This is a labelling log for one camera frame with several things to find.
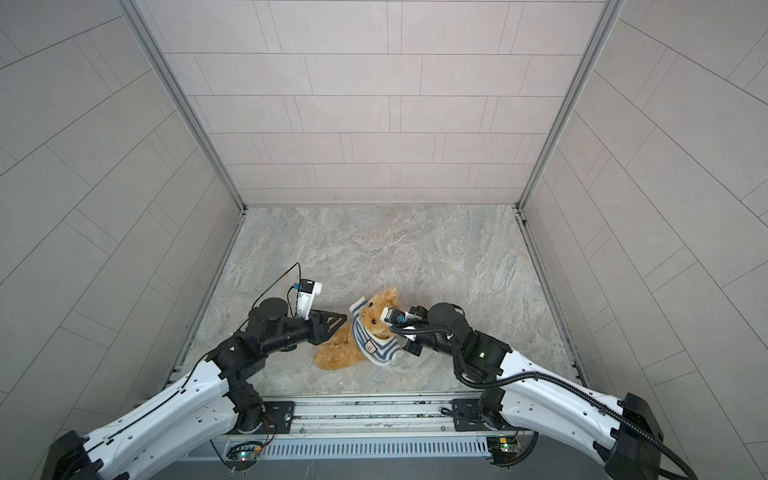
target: gray marble surface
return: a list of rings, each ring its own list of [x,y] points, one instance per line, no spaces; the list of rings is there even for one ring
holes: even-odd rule
[[[314,308],[348,313],[349,305],[389,286],[402,306],[456,303],[474,329],[521,350],[573,379],[568,356],[528,249],[505,205],[291,207],[252,209],[185,360],[189,369],[246,318],[251,303],[281,273],[301,262],[323,284]],[[292,272],[266,297],[285,297]],[[467,390],[447,355],[424,349],[388,367],[363,362],[326,372],[317,347],[275,353],[250,381],[262,396],[320,393]]]

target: teddy bear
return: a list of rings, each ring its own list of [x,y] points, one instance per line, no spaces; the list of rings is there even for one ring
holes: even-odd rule
[[[315,354],[315,365],[323,370],[341,370],[365,359],[376,365],[387,365],[401,349],[394,333],[381,320],[386,307],[400,308],[399,292],[389,288],[355,302],[349,311],[353,320],[347,321]]]

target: tiled wall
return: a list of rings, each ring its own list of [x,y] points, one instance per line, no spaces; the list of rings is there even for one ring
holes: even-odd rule
[[[525,211],[589,379],[699,478],[768,473],[766,30],[762,0],[628,1]]]
[[[162,386],[238,215],[111,0],[0,2],[0,470]]]
[[[517,202],[603,6],[137,4],[248,204]]]

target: vent grille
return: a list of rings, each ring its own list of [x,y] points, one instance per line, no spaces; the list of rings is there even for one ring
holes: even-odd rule
[[[260,459],[475,456],[490,456],[485,438],[281,439],[266,447]]]

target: toy's ear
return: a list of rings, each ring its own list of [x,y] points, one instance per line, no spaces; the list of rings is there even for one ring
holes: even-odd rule
[[[386,305],[399,305],[400,292],[393,286],[380,293],[381,301]]]

